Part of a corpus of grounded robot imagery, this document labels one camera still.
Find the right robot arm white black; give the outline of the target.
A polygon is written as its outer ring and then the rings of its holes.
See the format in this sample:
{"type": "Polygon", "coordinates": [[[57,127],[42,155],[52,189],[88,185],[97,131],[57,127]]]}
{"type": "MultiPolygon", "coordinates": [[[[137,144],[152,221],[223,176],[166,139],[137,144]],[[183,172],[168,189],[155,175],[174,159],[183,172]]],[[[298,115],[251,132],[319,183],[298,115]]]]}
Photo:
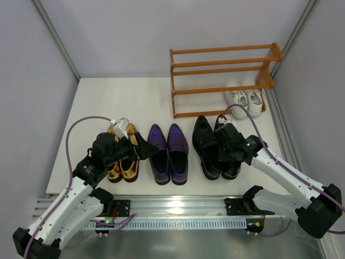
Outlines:
{"type": "Polygon", "coordinates": [[[253,186],[243,196],[247,210],[285,216],[318,239],[342,216],[342,194],[336,185],[325,186],[305,176],[274,154],[259,137],[245,138],[231,123],[217,128],[215,135],[221,160],[244,162],[268,175],[289,193],[281,195],[253,186]]]}

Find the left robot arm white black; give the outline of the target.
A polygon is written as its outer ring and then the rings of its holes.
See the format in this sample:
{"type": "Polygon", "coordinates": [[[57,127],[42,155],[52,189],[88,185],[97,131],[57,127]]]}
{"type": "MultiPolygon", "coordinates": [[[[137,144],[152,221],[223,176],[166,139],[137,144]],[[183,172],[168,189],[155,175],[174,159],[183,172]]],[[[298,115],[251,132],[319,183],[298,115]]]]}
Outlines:
{"type": "Polygon", "coordinates": [[[135,133],[137,143],[111,133],[101,133],[94,141],[90,154],[72,172],[64,190],[49,208],[27,229],[18,228],[12,238],[17,253],[24,258],[58,258],[69,240],[90,220],[108,213],[113,195],[99,188],[110,166],[128,159],[145,160],[158,148],[135,133]]]}

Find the white sneaker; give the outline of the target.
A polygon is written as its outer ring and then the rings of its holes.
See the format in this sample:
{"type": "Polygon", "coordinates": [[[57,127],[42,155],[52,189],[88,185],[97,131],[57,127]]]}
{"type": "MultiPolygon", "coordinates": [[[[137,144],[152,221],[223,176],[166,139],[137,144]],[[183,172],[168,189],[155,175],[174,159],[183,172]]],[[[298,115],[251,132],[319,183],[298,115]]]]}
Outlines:
{"type": "Polygon", "coordinates": [[[246,112],[238,106],[242,106],[245,110],[248,108],[247,97],[243,90],[226,91],[224,97],[229,105],[233,105],[230,110],[236,119],[244,119],[247,116],[246,112]]]}
{"type": "Polygon", "coordinates": [[[247,110],[252,117],[260,115],[263,107],[263,99],[259,89],[244,90],[247,98],[247,110]]]}

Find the black patent loafer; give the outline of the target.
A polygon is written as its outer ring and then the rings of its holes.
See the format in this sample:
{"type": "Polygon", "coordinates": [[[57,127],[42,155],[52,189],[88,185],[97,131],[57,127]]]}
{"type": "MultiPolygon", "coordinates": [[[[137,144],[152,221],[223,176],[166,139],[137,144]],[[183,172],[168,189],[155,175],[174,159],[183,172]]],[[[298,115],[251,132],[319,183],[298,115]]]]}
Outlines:
{"type": "Polygon", "coordinates": [[[194,125],[192,144],[200,160],[204,176],[217,180],[222,172],[218,160],[218,142],[205,116],[200,115],[194,125]]]}
{"type": "MultiPolygon", "coordinates": [[[[216,130],[221,127],[222,125],[219,125],[217,122],[215,122],[215,126],[213,131],[216,132],[216,130]]],[[[226,180],[234,180],[241,170],[241,163],[239,161],[233,160],[233,161],[219,161],[219,167],[221,169],[221,176],[226,180]]]]}

